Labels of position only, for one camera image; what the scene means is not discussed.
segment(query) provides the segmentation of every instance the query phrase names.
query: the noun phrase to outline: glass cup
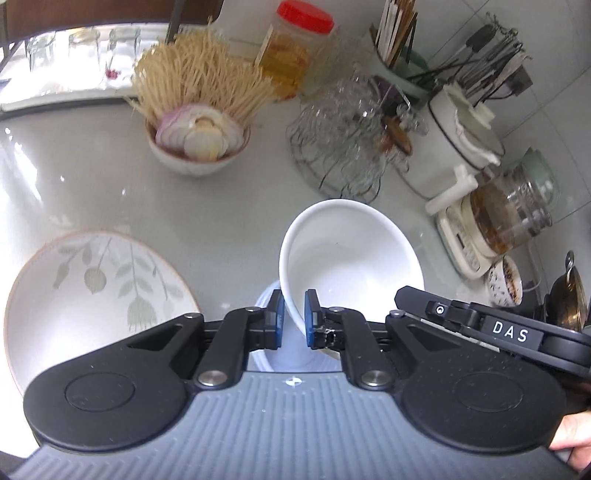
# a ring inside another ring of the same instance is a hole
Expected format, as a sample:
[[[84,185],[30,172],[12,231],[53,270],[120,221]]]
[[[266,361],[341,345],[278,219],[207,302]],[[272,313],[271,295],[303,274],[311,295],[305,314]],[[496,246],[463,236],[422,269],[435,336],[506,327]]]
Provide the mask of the glass cup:
[[[109,33],[105,76],[109,83],[125,83],[134,72],[139,49],[137,27],[116,27]]]
[[[103,78],[100,68],[100,32],[83,28],[74,32],[68,42],[68,84],[73,90],[97,87]]]
[[[37,72],[53,64],[55,39],[55,32],[44,33],[29,39],[26,51],[31,72]]]

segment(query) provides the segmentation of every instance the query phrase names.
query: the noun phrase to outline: pot handle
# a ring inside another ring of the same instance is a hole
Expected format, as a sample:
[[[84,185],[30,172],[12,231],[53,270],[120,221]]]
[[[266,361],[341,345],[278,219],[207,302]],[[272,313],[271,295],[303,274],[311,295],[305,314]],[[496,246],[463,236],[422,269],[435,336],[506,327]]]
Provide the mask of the pot handle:
[[[572,250],[569,250],[569,252],[566,254],[564,267],[566,269],[566,284],[569,285],[570,284],[570,272],[574,267],[574,252]]]

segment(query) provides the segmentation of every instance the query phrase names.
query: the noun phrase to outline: red lid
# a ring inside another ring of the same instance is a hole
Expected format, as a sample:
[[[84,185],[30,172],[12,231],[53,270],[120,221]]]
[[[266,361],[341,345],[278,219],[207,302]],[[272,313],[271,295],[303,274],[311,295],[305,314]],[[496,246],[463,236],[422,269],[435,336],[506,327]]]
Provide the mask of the red lid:
[[[322,35],[329,34],[335,26],[328,13],[301,0],[282,1],[277,7],[277,14],[292,25]]]

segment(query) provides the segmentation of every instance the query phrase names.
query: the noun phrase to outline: yellow liquid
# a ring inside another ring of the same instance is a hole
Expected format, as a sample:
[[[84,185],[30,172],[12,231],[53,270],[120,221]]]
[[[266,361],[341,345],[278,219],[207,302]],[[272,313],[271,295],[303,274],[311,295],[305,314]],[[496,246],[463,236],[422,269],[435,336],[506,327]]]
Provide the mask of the yellow liquid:
[[[259,63],[270,76],[275,94],[281,99],[295,97],[310,64],[308,50],[292,37],[273,33]]]

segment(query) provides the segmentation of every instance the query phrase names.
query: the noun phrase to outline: metal pot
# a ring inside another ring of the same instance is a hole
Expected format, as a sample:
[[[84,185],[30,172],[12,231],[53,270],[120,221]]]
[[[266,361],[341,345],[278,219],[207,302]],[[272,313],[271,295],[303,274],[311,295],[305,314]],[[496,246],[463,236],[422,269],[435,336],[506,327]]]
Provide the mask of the metal pot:
[[[587,299],[572,250],[566,254],[565,269],[566,273],[556,279],[550,290],[549,323],[580,332],[587,320]]]

